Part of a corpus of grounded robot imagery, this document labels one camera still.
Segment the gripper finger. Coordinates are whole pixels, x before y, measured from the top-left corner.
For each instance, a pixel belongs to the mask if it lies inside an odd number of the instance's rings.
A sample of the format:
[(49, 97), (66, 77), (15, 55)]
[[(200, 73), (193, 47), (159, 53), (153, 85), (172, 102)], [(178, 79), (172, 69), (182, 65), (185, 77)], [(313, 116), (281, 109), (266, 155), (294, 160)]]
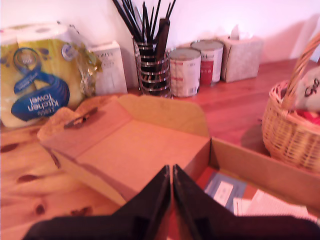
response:
[(173, 166), (173, 195), (194, 240), (235, 240), (234, 215), (207, 195), (178, 165)]
[(112, 240), (153, 240), (171, 203), (170, 167), (165, 165), (130, 201), (112, 214)]

